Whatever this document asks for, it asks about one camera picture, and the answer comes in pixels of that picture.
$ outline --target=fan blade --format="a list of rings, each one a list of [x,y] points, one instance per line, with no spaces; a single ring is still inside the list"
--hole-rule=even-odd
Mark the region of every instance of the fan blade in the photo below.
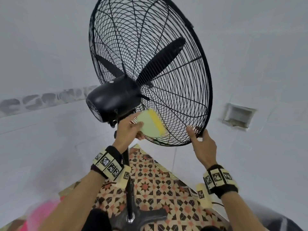
[[[136,83],[144,85],[159,75],[177,57],[185,42],[185,38],[180,37],[160,50],[142,69]]]
[[[114,76],[114,77],[120,77],[124,74],[123,71],[121,71],[118,67],[116,67],[114,64],[112,64],[110,61],[106,60],[105,58],[101,57],[100,55],[95,56],[96,59],[102,63],[102,65]]]

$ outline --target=fan stand base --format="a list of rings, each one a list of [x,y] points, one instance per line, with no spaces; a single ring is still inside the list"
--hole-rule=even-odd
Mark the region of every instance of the fan stand base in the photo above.
[[[110,218],[110,224],[112,230],[120,231],[139,231],[142,226],[154,222],[164,221],[167,219],[167,211],[163,208],[152,211],[140,210],[135,204],[135,198],[133,199],[133,218],[128,220],[127,207],[120,214],[115,216],[114,214]]]

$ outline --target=sponge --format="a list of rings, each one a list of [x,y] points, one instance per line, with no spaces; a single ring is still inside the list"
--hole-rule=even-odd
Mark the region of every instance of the sponge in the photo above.
[[[137,117],[137,122],[144,123],[141,131],[148,137],[158,138],[166,133],[164,124],[153,109],[142,111]]]

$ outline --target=recessed box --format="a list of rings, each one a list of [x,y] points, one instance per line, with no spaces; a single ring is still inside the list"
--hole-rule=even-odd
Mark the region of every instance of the recessed box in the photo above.
[[[255,112],[256,109],[229,103],[225,117],[223,119],[223,123],[246,131],[249,128],[249,124]]]

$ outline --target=patterned tile floor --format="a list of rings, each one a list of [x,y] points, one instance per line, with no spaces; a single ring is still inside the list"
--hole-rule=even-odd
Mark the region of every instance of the patterned tile floor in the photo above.
[[[135,184],[135,198],[142,210],[165,208],[166,221],[144,226],[143,231],[155,230],[200,230],[214,225],[225,230],[224,224],[213,210],[203,209],[180,180],[173,180],[168,172],[161,171],[149,155],[140,149],[130,150],[131,178]],[[121,189],[109,184],[97,195],[95,207],[108,211],[109,216],[118,214],[125,207],[126,195]]]

